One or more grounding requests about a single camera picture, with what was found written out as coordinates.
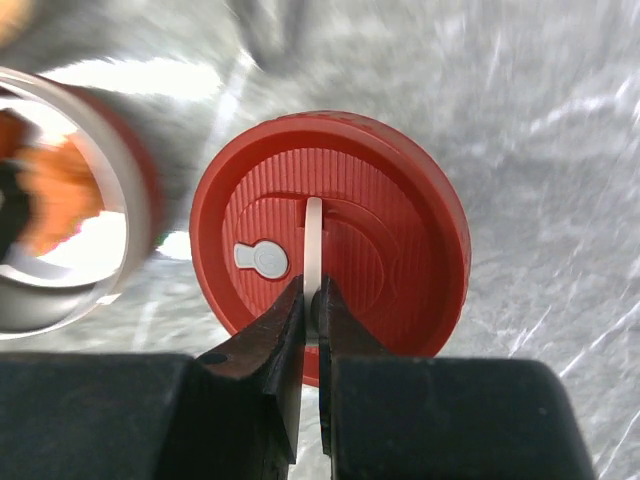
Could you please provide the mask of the orange fried shrimp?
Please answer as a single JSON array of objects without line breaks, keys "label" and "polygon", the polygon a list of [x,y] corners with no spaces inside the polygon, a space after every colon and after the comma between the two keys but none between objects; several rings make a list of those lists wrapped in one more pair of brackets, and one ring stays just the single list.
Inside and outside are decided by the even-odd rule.
[{"label": "orange fried shrimp", "polygon": [[1,111],[1,257],[14,244],[46,255],[104,209],[97,181],[76,134],[50,144],[28,143],[35,125]]}]

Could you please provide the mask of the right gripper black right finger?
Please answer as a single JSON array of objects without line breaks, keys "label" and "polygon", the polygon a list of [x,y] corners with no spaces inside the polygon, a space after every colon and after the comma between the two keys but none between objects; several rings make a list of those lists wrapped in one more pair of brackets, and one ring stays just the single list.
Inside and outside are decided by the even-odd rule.
[{"label": "right gripper black right finger", "polygon": [[535,360],[399,356],[317,297],[320,421],[335,479],[592,479],[569,397]]}]

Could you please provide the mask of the red bowl silver inside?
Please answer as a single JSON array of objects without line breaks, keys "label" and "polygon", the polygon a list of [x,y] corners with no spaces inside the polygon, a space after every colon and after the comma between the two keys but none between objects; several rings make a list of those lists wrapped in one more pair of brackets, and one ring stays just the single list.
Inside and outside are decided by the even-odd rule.
[{"label": "red bowl silver inside", "polygon": [[71,324],[117,298],[162,227],[155,165],[131,128],[86,90],[3,68],[1,111],[35,126],[28,143],[76,134],[105,209],[46,255],[14,244],[1,257],[1,336],[23,338]]}]

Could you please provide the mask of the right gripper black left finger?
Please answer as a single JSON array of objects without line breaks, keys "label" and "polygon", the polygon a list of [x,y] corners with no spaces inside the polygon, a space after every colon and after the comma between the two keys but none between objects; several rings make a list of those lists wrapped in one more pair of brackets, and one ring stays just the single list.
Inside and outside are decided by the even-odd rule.
[{"label": "right gripper black left finger", "polygon": [[198,356],[8,352],[5,479],[284,479],[296,460],[305,344],[295,278]]}]

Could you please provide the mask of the red lid with white handle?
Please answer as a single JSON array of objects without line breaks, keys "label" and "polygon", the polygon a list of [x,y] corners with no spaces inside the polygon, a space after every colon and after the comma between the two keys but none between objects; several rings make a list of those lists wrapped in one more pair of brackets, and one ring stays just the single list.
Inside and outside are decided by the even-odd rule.
[{"label": "red lid with white handle", "polygon": [[471,239],[431,156],[400,131],[341,111],[265,121],[228,142],[197,187],[193,264],[217,319],[237,333],[303,271],[307,201],[323,206],[323,271],[388,350],[433,356],[464,305]]}]

